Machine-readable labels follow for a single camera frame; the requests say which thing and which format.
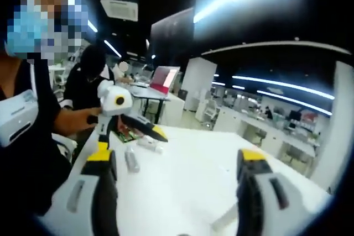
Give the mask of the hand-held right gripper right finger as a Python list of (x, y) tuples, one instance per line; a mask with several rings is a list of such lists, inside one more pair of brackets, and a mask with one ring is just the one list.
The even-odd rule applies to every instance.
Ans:
[(239, 150), (236, 177), (237, 235), (298, 235), (306, 227), (307, 210), (300, 191), (274, 172), (264, 155)]

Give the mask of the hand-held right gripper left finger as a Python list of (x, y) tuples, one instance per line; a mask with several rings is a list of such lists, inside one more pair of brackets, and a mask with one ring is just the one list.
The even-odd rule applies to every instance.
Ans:
[(88, 157), (53, 202), (54, 235), (119, 235), (117, 169), (113, 150)]

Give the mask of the person's left hand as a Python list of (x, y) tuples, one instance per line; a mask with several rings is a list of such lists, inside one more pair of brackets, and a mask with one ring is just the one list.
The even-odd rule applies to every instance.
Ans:
[(80, 123), (81, 129), (92, 128), (98, 123), (98, 116), (102, 114), (101, 107), (87, 108), (81, 110)]

